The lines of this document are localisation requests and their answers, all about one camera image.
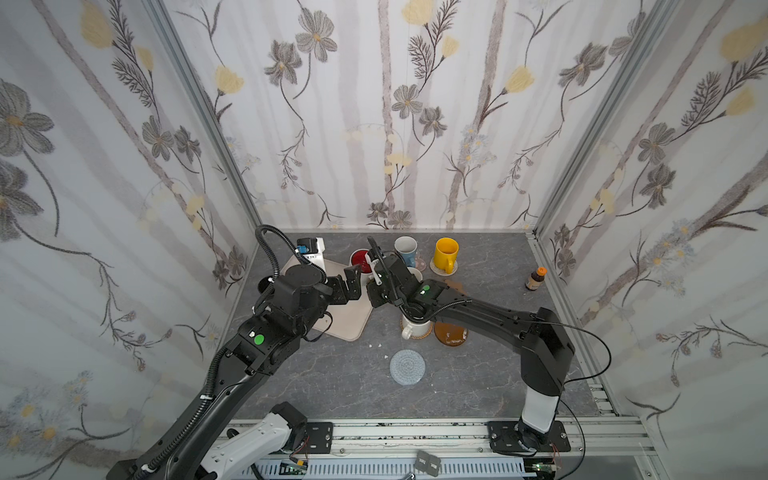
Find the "grey blue round coaster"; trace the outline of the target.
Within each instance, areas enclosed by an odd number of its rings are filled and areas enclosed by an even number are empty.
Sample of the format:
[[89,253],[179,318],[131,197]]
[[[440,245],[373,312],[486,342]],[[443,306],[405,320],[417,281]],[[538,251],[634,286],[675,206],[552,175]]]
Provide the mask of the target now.
[[414,350],[400,350],[390,361],[390,376],[401,386],[412,386],[421,381],[426,372],[426,362]]

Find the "blue mug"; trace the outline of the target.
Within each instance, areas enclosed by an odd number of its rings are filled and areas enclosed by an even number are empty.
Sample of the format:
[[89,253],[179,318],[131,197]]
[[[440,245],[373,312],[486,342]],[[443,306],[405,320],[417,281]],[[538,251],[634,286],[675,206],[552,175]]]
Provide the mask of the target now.
[[403,258],[407,267],[416,267],[416,252],[418,242],[411,236],[400,236],[394,242],[395,250]]

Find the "beige plastic tray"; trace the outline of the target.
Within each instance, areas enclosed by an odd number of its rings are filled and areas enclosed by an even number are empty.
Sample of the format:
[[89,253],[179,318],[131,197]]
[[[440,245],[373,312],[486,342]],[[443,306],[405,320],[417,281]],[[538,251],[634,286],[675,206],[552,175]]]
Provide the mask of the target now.
[[373,311],[366,286],[367,280],[361,279],[359,299],[350,300],[345,305],[330,305],[328,312],[332,318],[324,316],[319,319],[311,330],[311,337],[326,331],[326,335],[347,342],[359,339]]

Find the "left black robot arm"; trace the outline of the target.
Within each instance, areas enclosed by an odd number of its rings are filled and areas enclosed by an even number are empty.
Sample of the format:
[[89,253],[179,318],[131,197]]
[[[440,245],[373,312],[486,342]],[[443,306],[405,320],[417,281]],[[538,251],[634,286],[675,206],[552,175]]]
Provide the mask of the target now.
[[253,315],[214,354],[201,391],[169,430],[136,459],[121,460],[110,479],[221,479],[225,462],[209,451],[248,397],[310,341],[331,305],[362,295],[361,269],[328,275],[308,260],[300,245],[271,225],[255,230],[272,267],[269,286]]

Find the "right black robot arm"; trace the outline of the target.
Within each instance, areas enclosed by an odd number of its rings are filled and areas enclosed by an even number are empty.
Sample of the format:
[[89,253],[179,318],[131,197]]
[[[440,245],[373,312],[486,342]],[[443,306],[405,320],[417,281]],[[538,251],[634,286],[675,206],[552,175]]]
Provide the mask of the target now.
[[558,405],[568,382],[575,347],[568,329],[554,311],[516,311],[471,298],[448,284],[420,281],[396,251],[382,250],[375,239],[367,256],[375,279],[367,285],[373,307],[397,307],[414,325],[446,318],[450,324],[502,343],[520,355],[520,375],[526,385],[522,413],[514,427],[518,449],[532,453],[548,440]]

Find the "dark brown glossy round coaster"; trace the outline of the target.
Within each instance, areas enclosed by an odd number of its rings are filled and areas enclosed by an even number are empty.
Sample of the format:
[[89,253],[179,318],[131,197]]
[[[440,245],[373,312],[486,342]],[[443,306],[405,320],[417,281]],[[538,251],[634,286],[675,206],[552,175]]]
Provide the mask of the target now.
[[464,327],[436,322],[434,325],[434,334],[438,341],[448,347],[458,347],[464,344],[468,337],[468,330]]

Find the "red interior white mug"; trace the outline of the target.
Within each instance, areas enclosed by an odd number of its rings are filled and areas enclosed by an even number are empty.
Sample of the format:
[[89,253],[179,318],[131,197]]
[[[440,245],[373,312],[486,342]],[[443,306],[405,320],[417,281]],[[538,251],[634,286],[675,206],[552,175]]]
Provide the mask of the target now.
[[370,275],[372,273],[372,267],[368,257],[368,250],[355,250],[350,256],[350,265],[359,266],[362,275]]

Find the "white braided round coaster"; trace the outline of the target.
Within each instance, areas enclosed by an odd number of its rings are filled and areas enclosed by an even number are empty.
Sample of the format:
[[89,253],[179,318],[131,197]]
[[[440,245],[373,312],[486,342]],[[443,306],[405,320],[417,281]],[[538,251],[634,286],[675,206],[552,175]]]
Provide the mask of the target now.
[[433,261],[433,260],[430,260],[430,264],[429,264],[429,267],[430,267],[430,270],[431,270],[431,271],[432,271],[432,272],[433,272],[435,275],[438,275],[438,276],[441,276],[441,277],[449,277],[449,276],[452,276],[452,275],[454,275],[454,274],[455,274],[455,273],[458,271],[458,268],[459,268],[459,263],[458,263],[458,261],[457,261],[457,262],[454,262],[454,264],[453,264],[453,269],[452,269],[450,272],[446,272],[445,270],[443,270],[443,269],[441,269],[441,268],[438,268],[438,267],[435,265],[435,263],[434,263],[434,261]]

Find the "yellow mug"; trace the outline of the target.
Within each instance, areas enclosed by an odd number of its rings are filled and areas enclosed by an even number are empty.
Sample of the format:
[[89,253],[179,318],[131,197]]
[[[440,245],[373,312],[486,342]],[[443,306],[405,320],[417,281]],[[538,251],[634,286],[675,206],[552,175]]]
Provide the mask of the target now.
[[435,244],[432,260],[438,268],[450,272],[454,262],[457,262],[459,250],[459,243],[456,240],[448,237],[440,238]]

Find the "brown paw print coaster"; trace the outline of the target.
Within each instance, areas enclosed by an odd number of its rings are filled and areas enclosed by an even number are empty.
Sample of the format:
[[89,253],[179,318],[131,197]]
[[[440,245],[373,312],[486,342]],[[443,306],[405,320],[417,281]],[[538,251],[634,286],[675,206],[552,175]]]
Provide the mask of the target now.
[[456,281],[453,281],[453,280],[451,280],[451,279],[446,279],[446,280],[444,281],[444,283],[445,283],[446,285],[448,285],[450,288],[452,288],[452,289],[454,289],[454,290],[456,290],[456,291],[460,292],[462,295],[466,295],[466,291],[465,291],[465,289],[464,289],[464,287],[463,287],[463,284],[462,284],[462,283],[460,283],[460,282],[456,282]]

